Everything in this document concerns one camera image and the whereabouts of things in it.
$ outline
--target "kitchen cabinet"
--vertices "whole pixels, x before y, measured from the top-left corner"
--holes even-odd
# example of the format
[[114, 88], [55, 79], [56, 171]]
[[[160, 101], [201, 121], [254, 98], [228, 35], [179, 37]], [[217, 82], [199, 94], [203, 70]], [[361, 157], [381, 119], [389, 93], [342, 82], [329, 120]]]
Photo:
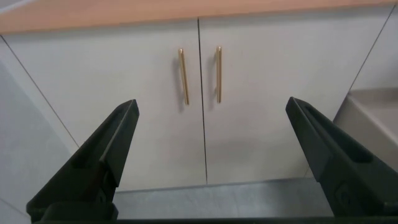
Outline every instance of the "kitchen cabinet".
[[208, 183], [303, 177], [308, 164], [287, 100], [303, 99], [333, 119], [391, 10], [200, 19]]
[[287, 100], [303, 99], [333, 119], [391, 10], [263, 14], [4, 38], [79, 146], [117, 105], [137, 100], [140, 118], [121, 190], [225, 184], [311, 174], [285, 114]]
[[398, 87], [397, 39], [398, 9], [395, 7], [351, 91]]
[[137, 100], [122, 190], [206, 184], [197, 20], [4, 38], [79, 146], [117, 105]]

